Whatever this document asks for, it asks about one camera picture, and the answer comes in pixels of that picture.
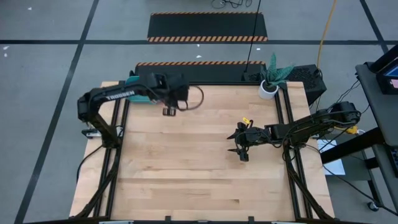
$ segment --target potted plant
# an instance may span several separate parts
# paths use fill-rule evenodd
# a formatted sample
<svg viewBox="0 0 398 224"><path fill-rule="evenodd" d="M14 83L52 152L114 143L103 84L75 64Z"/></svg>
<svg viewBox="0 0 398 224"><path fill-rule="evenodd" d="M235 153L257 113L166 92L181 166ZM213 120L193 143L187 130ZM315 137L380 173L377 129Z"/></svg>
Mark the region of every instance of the potted plant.
<svg viewBox="0 0 398 224"><path fill-rule="evenodd" d="M276 56L272 54L268 70L265 65L261 67L262 82L259 87L259 96L262 99L272 99L279 89L279 84L285 83L286 77L292 72L294 65L276 69Z"/></svg>

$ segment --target orange black striped tape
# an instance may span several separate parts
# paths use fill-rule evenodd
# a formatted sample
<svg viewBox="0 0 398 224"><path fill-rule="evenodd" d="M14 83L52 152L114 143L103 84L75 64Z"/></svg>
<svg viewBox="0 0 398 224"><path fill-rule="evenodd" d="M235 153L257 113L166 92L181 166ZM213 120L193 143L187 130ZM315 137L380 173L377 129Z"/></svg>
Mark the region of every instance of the orange black striped tape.
<svg viewBox="0 0 398 224"><path fill-rule="evenodd" d="M234 61L234 62L140 62L137 66L156 66L156 65L244 65L247 61ZM249 64L265 65L263 61L249 61Z"/></svg>
<svg viewBox="0 0 398 224"><path fill-rule="evenodd" d="M148 37L149 42L251 42L267 41L266 36Z"/></svg>
<svg viewBox="0 0 398 224"><path fill-rule="evenodd" d="M255 14L256 12L155 12L151 15L177 15L177 14Z"/></svg>

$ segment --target yellow cable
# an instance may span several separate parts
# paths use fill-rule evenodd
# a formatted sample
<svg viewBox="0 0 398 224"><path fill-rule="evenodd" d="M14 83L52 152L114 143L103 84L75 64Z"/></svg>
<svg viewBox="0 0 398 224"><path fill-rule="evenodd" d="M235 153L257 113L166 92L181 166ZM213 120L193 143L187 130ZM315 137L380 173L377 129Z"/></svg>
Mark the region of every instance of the yellow cable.
<svg viewBox="0 0 398 224"><path fill-rule="evenodd" d="M329 24L330 24L330 21L331 21L331 16L333 15L333 12L335 11L336 2L337 2L337 0L334 0L334 1L333 1L333 5L331 6L331 10L330 10L330 13L329 13L328 22L326 23L325 30L323 31L321 43L319 44L318 59L317 59L317 68L319 68L319 61L321 60L321 51L322 51L323 40L325 39L326 32L327 32L328 29L329 29Z"/></svg>

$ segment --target yellow clip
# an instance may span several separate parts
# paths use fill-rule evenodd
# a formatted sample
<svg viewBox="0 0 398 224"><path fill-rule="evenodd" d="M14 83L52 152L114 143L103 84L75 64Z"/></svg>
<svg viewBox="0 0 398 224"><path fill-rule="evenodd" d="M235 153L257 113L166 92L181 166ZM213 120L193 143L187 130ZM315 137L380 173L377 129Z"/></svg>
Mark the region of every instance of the yellow clip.
<svg viewBox="0 0 398 224"><path fill-rule="evenodd" d="M337 127L335 127L335 129L343 130L343 131L345 130L345 128L337 128ZM348 128L346 130L346 133L348 133L348 134L357 134L358 133L358 126L352 126L352 127Z"/></svg>
<svg viewBox="0 0 398 224"><path fill-rule="evenodd" d="M244 121L246 124L250 124L250 120L248 120L247 118L243 118L243 121Z"/></svg>

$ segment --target table surface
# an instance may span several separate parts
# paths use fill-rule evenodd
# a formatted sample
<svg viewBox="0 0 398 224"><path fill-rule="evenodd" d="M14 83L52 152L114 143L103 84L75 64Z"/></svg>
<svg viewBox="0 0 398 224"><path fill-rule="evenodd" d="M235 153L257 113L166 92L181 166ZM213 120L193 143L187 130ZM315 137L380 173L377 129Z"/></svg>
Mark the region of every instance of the table surface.
<svg viewBox="0 0 398 224"><path fill-rule="evenodd" d="M103 86L117 82L104 82ZM162 105L130 105L113 202L113 220L214 220L292 221L294 213L282 150L270 144L252 147L249 162L240 162L234 148L236 123L243 117L254 125L278 123L274 100L262 100L256 86L201 86L202 106L162 116ZM288 83L294 119L310 114L302 83ZM287 121L283 94L280 94ZM200 100L190 90L190 103ZM111 121L114 102L102 105L100 114ZM317 147L315 140L309 145ZM85 156L101 145L88 140ZM98 188L105 150L94 154L81 168L70 215L77 214ZM309 191L331 215L333 208L320 155L301 149ZM302 194L297 188L301 216ZM108 191L103 195L104 214Z"/></svg>
<svg viewBox="0 0 398 224"><path fill-rule="evenodd" d="M398 114L398 95L382 94L376 81L376 74L371 72L367 65L357 65L355 69L386 143L389 146L398 147L396 133L398 127L398 119L396 119Z"/></svg>

